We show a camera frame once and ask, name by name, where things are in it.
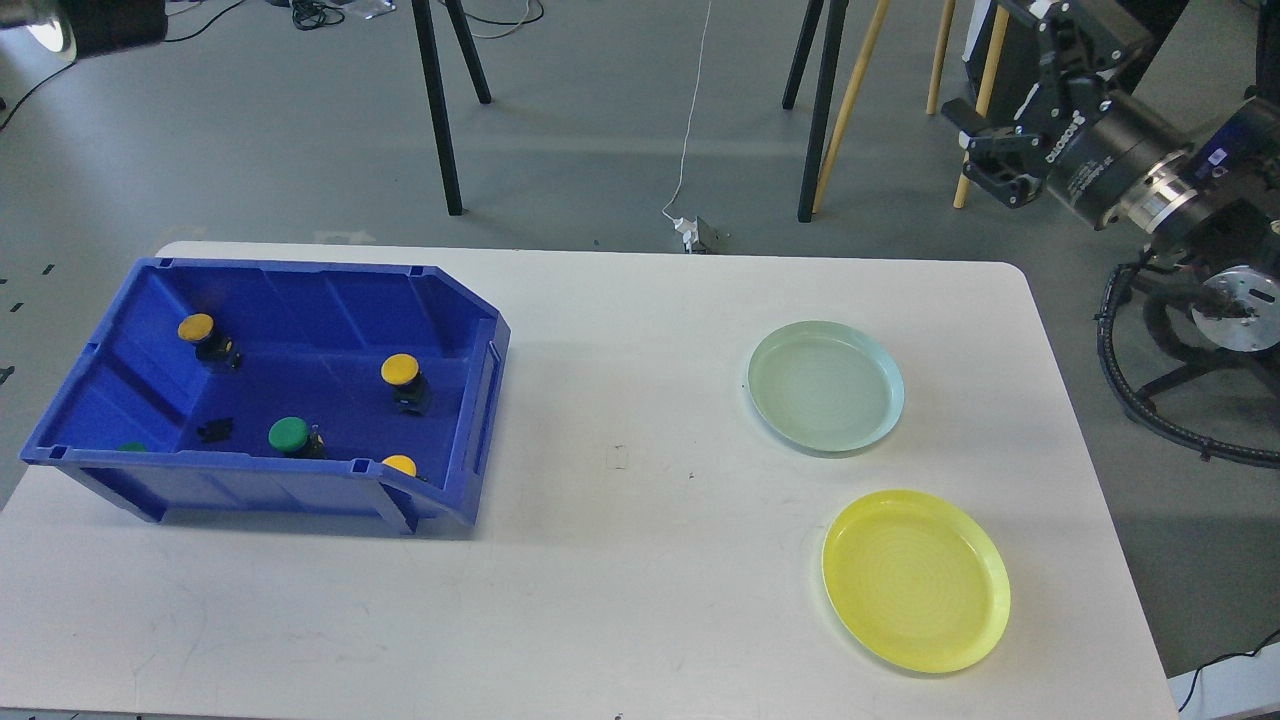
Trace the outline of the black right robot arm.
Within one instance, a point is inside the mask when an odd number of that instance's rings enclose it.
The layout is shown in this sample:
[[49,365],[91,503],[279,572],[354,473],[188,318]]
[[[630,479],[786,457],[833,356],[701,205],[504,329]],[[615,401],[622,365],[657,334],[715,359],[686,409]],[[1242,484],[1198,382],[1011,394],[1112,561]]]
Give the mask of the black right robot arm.
[[1243,370],[1277,392],[1277,104],[1256,94],[1193,143],[1123,91],[1152,36],[1112,1],[1002,1],[1036,38],[1036,79],[1005,123],[955,99],[963,176],[1011,209],[1043,195],[1096,231],[1148,237],[1111,272],[1094,318],[1106,384],[1137,424],[1201,459],[1277,466],[1277,452],[1166,419],[1156,397]]

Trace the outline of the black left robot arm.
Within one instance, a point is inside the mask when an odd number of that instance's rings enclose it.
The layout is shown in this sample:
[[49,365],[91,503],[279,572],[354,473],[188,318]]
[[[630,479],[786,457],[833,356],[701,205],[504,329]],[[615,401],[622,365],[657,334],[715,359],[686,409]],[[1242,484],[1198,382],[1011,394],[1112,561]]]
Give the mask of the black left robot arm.
[[3,1],[1,28],[24,29],[64,61],[161,42],[164,1]]

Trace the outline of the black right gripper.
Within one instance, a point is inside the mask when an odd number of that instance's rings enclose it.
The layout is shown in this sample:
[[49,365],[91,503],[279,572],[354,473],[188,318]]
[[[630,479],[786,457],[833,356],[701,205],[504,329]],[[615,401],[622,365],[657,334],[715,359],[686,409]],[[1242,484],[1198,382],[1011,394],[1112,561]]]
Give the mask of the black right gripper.
[[1009,208],[1051,195],[1096,229],[1125,217],[1156,231],[1188,210],[1189,143],[1117,81],[1152,45],[1146,27],[1114,1],[1001,8],[1032,29],[1037,77],[1009,126],[963,97],[941,106],[966,138],[963,178]]

